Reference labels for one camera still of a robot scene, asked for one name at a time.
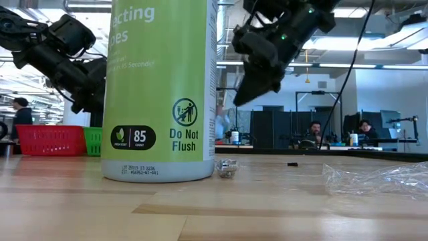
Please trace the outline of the grey background monitor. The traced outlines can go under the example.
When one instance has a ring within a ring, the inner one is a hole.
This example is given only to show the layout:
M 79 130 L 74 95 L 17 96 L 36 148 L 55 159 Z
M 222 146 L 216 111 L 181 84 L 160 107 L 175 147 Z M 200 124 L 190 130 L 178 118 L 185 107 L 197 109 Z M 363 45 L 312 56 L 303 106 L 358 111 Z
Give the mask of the grey background monitor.
M 381 110 L 382 128 L 388 129 L 392 139 L 398 139 L 401 132 L 401 113 L 395 110 Z

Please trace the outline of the crumpled clear plastic bag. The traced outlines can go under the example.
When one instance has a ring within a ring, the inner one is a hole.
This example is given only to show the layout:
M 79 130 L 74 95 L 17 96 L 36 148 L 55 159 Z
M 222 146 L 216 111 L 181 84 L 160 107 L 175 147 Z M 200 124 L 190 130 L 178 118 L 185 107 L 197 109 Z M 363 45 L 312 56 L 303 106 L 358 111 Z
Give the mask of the crumpled clear plastic bag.
M 428 199 L 428 161 L 355 173 L 323 165 L 322 177 L 331 194 L 397 194 Z

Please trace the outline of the clear-wrapped small metal item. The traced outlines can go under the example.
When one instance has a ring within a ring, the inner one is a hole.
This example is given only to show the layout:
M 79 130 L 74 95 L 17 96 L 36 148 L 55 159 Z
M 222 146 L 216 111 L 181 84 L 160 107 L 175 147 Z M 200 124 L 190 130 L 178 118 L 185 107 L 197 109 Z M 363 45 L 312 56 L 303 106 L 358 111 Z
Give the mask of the clear-wrapped small metal item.
M 221 159 L 216 162 L 215 168 L 221 178 L 231 179 L 237 172 L 238 164 L 237 161 L 233 159 Z

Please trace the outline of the white round column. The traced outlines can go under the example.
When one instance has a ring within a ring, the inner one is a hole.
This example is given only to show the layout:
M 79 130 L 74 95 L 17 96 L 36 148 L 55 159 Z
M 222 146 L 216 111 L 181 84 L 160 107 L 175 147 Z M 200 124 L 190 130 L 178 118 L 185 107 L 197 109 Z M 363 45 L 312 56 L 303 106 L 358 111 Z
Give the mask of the white round column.
M 81 127 L 89 127 L 91 114 L 89 112 L 79 112 L 78 114 L 72 112 L 70 109 L 64 110 L 63 124 L 76 125 Z

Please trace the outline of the silver spiral ceiling duct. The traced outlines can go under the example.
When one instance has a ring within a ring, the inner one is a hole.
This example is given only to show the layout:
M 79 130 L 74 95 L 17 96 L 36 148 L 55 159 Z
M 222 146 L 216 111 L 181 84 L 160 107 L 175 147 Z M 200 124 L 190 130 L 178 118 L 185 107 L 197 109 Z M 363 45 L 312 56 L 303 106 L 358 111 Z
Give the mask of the silver spiral ceiling duct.
M 230 8 L 233 0 L 217 0 L 217 61 L 224 60 L 230 45 Z

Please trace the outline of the green disinfecting wipes canister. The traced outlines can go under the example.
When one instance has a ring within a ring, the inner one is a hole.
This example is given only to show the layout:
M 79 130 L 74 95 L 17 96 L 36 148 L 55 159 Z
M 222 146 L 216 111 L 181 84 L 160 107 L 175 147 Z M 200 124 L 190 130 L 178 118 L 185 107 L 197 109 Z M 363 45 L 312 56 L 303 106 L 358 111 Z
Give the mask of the green disinfecting wipes canister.
M 215 162 L 218 0 L 112 0 L 105 178 L 204 179 Z

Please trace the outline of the person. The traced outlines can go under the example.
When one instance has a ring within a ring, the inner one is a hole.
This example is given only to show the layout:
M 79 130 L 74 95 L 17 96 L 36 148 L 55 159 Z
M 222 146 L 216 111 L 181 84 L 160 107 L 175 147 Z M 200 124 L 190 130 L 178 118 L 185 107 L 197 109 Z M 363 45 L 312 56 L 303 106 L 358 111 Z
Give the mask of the person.
M 359 122 L 358 133 L 365 135 L 368 139 L 377 139 L 379 136 L 374 127 L 368 120 L 361 120 Z
M 320 144 L 321 142 L 321 122 L 320 121 L 312 121 L 309 126 L 309 132 L 306 135 L 306 138 L 309 141 L 314 141 L 316 144 Z
M 28 104 L 29 102 L 26 98 L 18 97 L 13 99 L 12 105 L 16 113 L 13 118 L 11 139 L 15 143 L 19 142 L 17 125 L 33 124 L 32 109 L 28 107 Z
M 227 111 L 223 109 L 223 105 L 216 106 L 216 117 L 215 117 L 215 139 L 221 140 L 225 136 L 225 132 L 229 128 L 230 119 L 227 115 Z

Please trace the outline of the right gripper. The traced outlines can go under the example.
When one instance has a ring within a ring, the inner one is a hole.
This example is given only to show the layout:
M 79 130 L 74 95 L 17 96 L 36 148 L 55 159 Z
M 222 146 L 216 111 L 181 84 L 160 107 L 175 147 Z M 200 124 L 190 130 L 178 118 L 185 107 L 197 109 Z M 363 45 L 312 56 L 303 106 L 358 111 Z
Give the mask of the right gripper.
M 268 93 L 278 93 L 287 65 L 303 45 L 320 30 L 328 33 L 336 25 L 333 6 L 267 6 L 263 16 L 271 23 L 263 27 L 267 41 L 263 67 L 244 65 L 244 76 L 233 100 L 242 106 Z

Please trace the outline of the green plastic slotted basket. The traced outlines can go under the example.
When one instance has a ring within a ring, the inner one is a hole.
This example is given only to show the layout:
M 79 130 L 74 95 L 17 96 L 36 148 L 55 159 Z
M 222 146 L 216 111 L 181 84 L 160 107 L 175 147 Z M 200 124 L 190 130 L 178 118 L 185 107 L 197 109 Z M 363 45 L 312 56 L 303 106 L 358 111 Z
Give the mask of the green plastic slotted basket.
M 92 157 L 101 156 L 102 128 L 84 127 L 87 154 Z

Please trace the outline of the black background gantry frame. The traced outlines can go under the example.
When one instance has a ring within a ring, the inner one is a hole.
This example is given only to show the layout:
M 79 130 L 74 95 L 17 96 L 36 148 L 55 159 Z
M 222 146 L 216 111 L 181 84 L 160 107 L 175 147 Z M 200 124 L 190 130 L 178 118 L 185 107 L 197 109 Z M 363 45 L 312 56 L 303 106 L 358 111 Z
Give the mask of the black background gantry frame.
M 334 111 L 336 109 L 336 105 L 339 104 L 340 107 L 340 112 L 339 112 L 339 124 L 340 124 L 340 128 L 342 128 L 343 125 L 343 107 L 342 107 L 342 96 L 340 95 L 339 92 L 326 92 L 324 90 L 313 90 L 313 91 L 297 91 L 295 92 L 295 123 L 296 123 L 296 130 L 299 131 L 300 130 L 300 121 L 299 121 L 299 103 L 307 96 L 307 95 L 318 95 L 318 96 L 322 96 L 322 95 L 329 95 L 330 97 L 332 97 L 334 99 L 334 104 L 333 106 L 330 108 L 330 114 L 325 122 L 324 128 L 327 129 L 327 127 L 329 127 L 330 129 L 330 139 L 329 141 L 331 143 L 333 142 L 341 142 L 341 135 L 343 134 L 343 130 L 340 130 L 340 135 L 337 135 L 337 133 L 335 132 L 335 130 L 333 129 L 332 125 L 331 125 L 331 120 L 334 117 Z

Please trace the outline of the red plastic slotted basket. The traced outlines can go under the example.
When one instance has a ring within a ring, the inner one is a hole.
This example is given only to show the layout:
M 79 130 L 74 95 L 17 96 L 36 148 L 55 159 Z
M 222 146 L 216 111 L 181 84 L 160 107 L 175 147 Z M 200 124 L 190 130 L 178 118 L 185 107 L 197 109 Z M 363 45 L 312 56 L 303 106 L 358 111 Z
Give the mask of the red plastic slotted basket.
M 84 130 L 72 125 L 17 125 L 21 152 L 30 156 L 86 154 Z

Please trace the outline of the black partition panels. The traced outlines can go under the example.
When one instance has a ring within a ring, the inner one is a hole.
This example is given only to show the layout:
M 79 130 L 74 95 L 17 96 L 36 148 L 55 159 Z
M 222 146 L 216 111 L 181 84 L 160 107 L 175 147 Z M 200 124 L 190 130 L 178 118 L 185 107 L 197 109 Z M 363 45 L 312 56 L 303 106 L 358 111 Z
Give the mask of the black partition panels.
M 300 141 L 312 140 L 310 125 L 324 127 L 329 112 L 254 111 L 251 114 L 250 133 L 256 149 L 293 149 Z

